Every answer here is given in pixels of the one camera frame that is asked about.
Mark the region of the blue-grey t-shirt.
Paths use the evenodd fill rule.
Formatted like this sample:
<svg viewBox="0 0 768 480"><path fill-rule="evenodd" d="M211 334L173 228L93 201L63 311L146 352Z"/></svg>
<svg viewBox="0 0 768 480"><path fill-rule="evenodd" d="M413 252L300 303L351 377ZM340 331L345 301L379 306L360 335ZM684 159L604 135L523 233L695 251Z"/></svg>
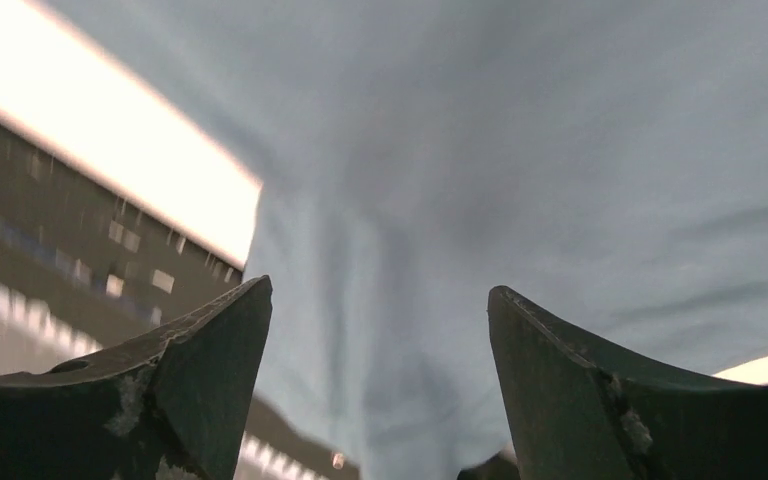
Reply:
<svg viewBox="0 0 768 480"><path fill-rule="evenodd" d="M258 395L364 479L510 440L489 290L768 355L768 1L55 1L261 181Z"/></svg>

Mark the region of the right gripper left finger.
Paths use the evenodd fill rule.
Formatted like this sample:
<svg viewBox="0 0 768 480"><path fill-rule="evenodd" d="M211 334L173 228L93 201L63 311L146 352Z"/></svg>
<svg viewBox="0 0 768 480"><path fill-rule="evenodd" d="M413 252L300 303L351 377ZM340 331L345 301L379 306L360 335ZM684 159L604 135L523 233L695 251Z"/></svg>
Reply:
<svg viewBox="0 0 768 480"><path fill-rule="evenodd" d="M0 479L230 479L272 312L261 276L119 345L0 376Z"/></svg>

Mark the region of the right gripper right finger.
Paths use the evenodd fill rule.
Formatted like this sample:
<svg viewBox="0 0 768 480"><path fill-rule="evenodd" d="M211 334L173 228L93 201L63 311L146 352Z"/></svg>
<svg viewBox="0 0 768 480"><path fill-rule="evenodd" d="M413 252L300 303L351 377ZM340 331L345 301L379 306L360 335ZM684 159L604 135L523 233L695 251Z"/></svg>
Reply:
<svg viewBox="0 0 768 480"><path fill-rule="evenodd" d="M768 479L768 385L695 373L506 286L489 336L524 479Z"/></svg>

